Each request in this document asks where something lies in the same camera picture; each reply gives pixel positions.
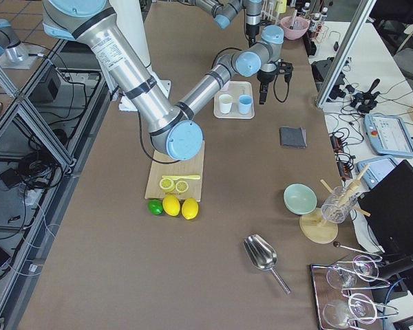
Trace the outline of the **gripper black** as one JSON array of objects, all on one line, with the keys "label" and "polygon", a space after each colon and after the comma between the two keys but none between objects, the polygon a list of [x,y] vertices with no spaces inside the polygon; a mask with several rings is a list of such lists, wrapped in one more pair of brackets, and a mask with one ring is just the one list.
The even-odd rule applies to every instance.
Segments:
[{"label": "gripper black", "polygon": [[289,84],[293,75],[293,64],[282,60],[270,62],[262,65],[262,68],[257,73],[257,79],[260,82],[259,89],[259,104],[264,105],[268,95],[268,86],[279,75],[284,76],[286,84]]},{"label": "gripper black", "polygon": [[255,43],[256,37],[260,33],[260,15],[246,15],[245,17],[245,35],[249,43]]}]

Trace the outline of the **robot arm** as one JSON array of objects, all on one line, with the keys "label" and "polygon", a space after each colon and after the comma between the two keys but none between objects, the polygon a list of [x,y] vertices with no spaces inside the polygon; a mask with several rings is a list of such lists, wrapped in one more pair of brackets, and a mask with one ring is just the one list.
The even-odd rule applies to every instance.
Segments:
[{"label": "robot arm", "polygon": [[230,0],[221,3],[214,0],[192,0],[178,1],[178,3],[195,6],[210,14],[221,29],[226,29],[241,11],[245,11],[244,34],[249,46],[255,44],[260,33],[262,1]]},{"label": "robot arm", "polygon": [[247,50],[225,54],[202,80],[172,105],[149,67],[149,52],[139,1],[43,1],[45,33],[87,45],[148,122],[153,147],[178,160],[201,149],[203,133],[193,117],[236,74],[250,77],[280,58],[284,31],[278,25],[259,29],[261,1],[193,1],[222,29],[246,10]]}]

